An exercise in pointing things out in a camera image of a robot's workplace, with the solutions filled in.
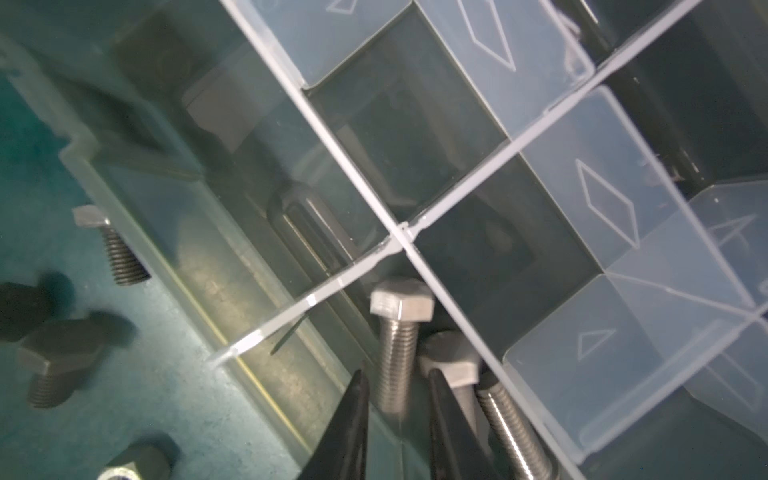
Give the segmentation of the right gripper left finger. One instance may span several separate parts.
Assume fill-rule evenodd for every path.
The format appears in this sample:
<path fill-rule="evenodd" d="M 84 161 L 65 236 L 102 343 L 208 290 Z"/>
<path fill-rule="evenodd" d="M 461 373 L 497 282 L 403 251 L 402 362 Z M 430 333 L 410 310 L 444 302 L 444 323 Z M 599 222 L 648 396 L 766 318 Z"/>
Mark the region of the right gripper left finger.
<path fill-rule="evenodd" d="M 369 396 L 368 378 L 358 369 L 299 480 L 366 478 Z"/>

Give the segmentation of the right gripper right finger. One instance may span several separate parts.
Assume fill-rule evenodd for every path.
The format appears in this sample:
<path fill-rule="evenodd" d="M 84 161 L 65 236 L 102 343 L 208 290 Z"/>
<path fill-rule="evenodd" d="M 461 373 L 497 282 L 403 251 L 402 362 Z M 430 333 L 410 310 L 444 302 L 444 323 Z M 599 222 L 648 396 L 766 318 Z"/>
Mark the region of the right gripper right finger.
<path fill-rule="evenodd" d="M 432 479 L 500 479 L 469 426 L 444 374 L 432 369 L 430 471 Z"/>

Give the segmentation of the silver hex bolt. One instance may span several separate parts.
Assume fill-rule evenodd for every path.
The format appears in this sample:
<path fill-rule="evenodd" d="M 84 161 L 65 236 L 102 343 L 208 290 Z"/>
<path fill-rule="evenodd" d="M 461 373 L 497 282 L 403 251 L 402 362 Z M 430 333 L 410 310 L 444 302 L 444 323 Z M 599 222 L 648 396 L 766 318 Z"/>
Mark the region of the silver hex bolt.
<path fill-rule="evenodd" d="M 441 331 L 427 337 L 418 348 L 417 364 L 427 378 L 432 370 L 443 373 L 474 434 L 477 434 L 475 386 L 482 359 L 459 331 Z"/>
<path fill-rule="evenodd" d="M 370 313 L 379 318 L 380 349 L 375 404 L 391 419 L 406 416 L 420 325 L 432 320 L 435 299 L 418 279 L 390 279 L 371 293 Z"/>
<path fill-rule="evenodd" d="M 100 231 L 111 273 L 118 286 L 132 286 L 152 278 L 99 207 L 93 204 L 77 206 L 72 209 L 72 214 L 79 228 Z"/>
<path fill-rule="evenodd" d="M 558 468 L 527 417 L 492 371 L 480 375 L 475 396 L 510 461 L 515 479 L 559 478 Z"/>

